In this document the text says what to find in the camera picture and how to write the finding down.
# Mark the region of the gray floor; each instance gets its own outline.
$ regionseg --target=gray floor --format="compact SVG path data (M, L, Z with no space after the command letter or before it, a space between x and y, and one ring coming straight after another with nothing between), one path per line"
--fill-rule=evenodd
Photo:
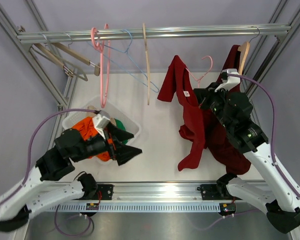
M240 207L238 212L247 209ZM68 234L82 232L88 220L65 221L73 213L59 213L60 228ZM97 213L92 217L94 231L86 240L291 240L290 234L274 229L261 212L223 219L203 230L221 216L217 213ZM54 214L45 212L32 220L26 240L64 240L54 228Z

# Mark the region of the perforated metal strip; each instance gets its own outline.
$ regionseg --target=perforated metal strip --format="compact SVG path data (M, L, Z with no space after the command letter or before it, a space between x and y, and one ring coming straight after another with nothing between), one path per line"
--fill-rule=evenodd
M56 206L47 210L55 212ZM215 213L220 212L219 203L95 203L67 202L58 212L100 212L100 213Z

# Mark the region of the orange cloth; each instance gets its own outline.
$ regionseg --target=orange cloth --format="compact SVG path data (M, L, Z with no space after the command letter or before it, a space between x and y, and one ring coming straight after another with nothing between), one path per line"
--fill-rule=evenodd
M92 117L90 117L90 116L87 116L85 119L78 122L72 128L78 130L80 132L83 140L85 140L85 141L88 140L90 137L94 137L95 135L98 134L98 131L94 127ZM98 154L96 157L104 162L107 162L111 159L110 155L107 151Z

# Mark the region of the clothes rail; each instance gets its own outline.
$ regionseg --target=clothes rail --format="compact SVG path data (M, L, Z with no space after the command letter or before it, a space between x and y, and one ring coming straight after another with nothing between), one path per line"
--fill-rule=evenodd
M288 24L267 23L249 25L206 25L206 26L180 26L180 27L153 27L146 28L147 39L160 38L199 38L199 37L230 37L230 36L251 36L251 35L276 35L285 36L290 30ZM128 29L133 39L143 39L143 29ZM67 32L21 32L17 38L22 44L60 42L86 42L91 40L91 31L67 31ZM98 30L95 39L99 40L130 40L130 35L120 29Z

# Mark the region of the green cloth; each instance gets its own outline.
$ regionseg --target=green cloth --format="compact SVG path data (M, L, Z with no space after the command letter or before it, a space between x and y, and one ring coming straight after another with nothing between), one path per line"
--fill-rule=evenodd
M118 129L121 129L121 130L126 130L124 124L122 123L122 121L118 120L118 119L114 119L115 120L115 124L116 124L116 127ZM122 141L123 144L127 144L128 140L124 140Z

